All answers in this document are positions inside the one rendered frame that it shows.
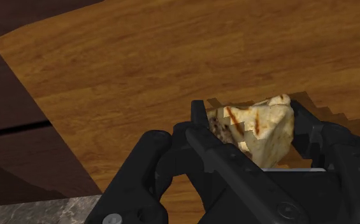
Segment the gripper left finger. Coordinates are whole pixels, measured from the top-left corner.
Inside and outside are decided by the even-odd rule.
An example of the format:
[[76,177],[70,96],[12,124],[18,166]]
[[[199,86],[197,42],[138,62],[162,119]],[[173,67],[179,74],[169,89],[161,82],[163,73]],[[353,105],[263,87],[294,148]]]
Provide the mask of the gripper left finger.
[[201,100],[192,101],[191,120],[172,133],[150,130],[140,137],[84,224],[169,224],[160,199],[181,174],[203,202],[198,224],[310,224],[299,202],[210,132]]

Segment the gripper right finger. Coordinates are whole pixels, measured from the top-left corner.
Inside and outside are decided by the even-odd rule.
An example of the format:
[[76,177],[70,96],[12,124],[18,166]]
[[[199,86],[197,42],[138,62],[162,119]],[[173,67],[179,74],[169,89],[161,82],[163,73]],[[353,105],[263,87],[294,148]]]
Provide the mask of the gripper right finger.
[[334,173],[341,183],[350,224],[360,224],[360,137],[337,123],[320,121],[298,101],[292,100],[292,145],[312,168]]

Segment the grilled tortilla wrap piece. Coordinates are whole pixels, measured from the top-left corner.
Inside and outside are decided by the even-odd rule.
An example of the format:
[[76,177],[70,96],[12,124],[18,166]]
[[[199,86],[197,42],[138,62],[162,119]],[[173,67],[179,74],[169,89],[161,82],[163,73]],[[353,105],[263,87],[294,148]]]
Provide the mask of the grilled tortilla wrap piece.
[[275,168],[294,138],[294,110],[286,94],[251,106],[223,106],[207,113],[210,131],[235,145],[260,168]]

